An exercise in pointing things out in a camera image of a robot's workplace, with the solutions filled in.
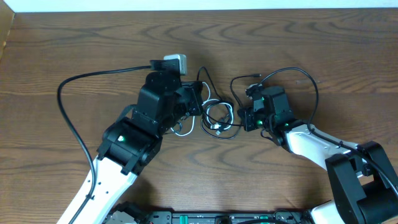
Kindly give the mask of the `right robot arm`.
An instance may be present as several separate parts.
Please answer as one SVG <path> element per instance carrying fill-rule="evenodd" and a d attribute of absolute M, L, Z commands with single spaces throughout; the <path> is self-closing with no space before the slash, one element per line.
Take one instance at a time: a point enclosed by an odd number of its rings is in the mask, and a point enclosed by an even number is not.
<path fill-rule="evenodd" d="M 252 105 L 238 111 L 245 131 L 263 129 L 267 139 L 328 173 L 333 200 L 308 213 L 312 223 L 382 223 L 397 217 L 397 174 L 374 141 L 346 142 L 295 118 L 281 86 L 253 84 Z"/>

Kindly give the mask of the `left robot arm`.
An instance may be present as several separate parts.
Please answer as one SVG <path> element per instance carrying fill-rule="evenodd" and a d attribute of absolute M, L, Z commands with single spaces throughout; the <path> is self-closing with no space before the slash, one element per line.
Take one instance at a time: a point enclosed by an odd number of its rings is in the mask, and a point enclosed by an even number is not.
<path fill-rule="evenodd" d="M 122 194 L 160 151 L 164 134 L 184 117 L 203 112 L 201 81 L 152 72 L 137 103 L 124 108 L 104 132 L 97 156 L 59 223 L 102 223 Z"/>

